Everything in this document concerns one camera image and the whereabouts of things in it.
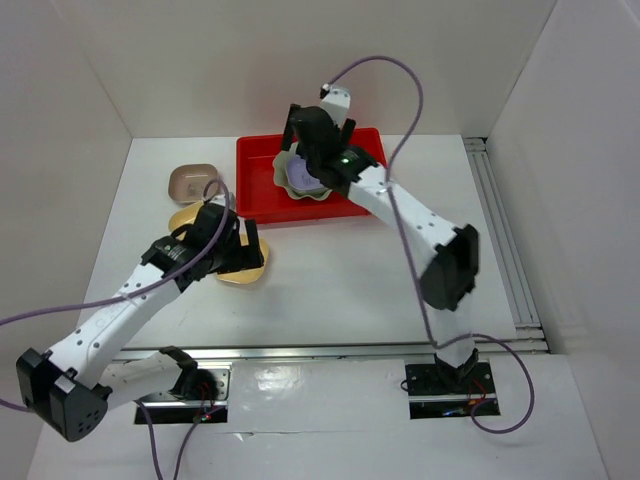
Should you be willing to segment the large green scalloped bowl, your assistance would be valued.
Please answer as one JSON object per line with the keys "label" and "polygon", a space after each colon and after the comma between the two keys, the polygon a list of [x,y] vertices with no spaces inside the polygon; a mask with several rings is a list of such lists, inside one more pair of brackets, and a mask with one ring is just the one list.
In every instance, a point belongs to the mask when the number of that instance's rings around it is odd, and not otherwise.
{"label": "large green scalloped bowl", "polygon": [[298,143],[294,142],[291,145],[291,148],[289,151],[280,151],[276,157],[273,160],[272,166],[274,169],[274,174],[273,174],[273,183],[283,189],[286,194],[293,200],[295,201],[300,201],[303,199],[310,199],[310,200],[314,200],[314,201],[324,201],[326,200],[330,193],[331,190],[328,189],[327,187],[325,187],[325,189],[323,191],[317,191],[317,192],[312,192],[311,194],[302,194],[301,192],[296,192],[295,190],[292,190],[288,184],[287,181],[287,177],[285,174],[285,165],[287,163],[287,161],[294,155],[294,154],[298,154]]}

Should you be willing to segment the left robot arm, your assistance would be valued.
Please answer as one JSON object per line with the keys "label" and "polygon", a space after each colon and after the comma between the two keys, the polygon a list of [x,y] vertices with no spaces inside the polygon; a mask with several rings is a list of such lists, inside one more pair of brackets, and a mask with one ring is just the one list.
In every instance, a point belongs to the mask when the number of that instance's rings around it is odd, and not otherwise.
{"label": "left robot arm", "polygon": [[109,304],[43,353],[26,350],[16,362],[21,397],[65,440],[77,442],[108,411],[166,392],[192,400],[216,392],[215,377],[175,346],[114,364],[138,331],[191,284],[210,274],[262,267],[257,225],[217,204],[203,205],[193,223],[154,241]]}

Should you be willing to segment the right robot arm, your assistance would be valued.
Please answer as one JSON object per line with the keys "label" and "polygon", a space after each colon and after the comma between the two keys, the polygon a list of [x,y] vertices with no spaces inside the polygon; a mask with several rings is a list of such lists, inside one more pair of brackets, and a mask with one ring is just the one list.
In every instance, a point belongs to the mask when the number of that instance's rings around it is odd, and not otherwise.
{"label": "right robot arm", "polygon": [[389,178],[390,168],[351,144],[354,121],[338,127],[319,106],[290,107],[282,147],[294,147],[309,174],[400,234],[427,337],[436,350],[436,379],[460,391],[478,361],[472,338],[472,293],[479,273],[479,234],[440,217]]}

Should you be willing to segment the purple square panda plate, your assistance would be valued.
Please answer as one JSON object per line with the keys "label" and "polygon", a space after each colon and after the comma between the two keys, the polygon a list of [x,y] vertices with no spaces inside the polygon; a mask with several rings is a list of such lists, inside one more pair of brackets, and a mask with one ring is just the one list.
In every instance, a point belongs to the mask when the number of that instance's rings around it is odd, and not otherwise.
{"label": "purple square panda plate", "polygon": [[307,170],[306,160],[294,154],[285,165],[285,174],[292,190],[302,194],[323,191],[324,185]]}

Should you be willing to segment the yellow square panda plate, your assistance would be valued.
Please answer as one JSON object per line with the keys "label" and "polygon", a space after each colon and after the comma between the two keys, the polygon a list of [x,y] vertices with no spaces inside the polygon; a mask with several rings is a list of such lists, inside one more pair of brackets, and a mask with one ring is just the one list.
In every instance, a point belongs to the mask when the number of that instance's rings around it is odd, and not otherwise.
{"label": "yellow square panda plate", "polygon": [[259,246],[263,257],[263,264],[261,267],[232,273],[217,274],[216,278],[221,282],[227,282],[235,285],[247,285],[256,282],[264,273],[270,255],[270,247],[262,237],[259,238]]}

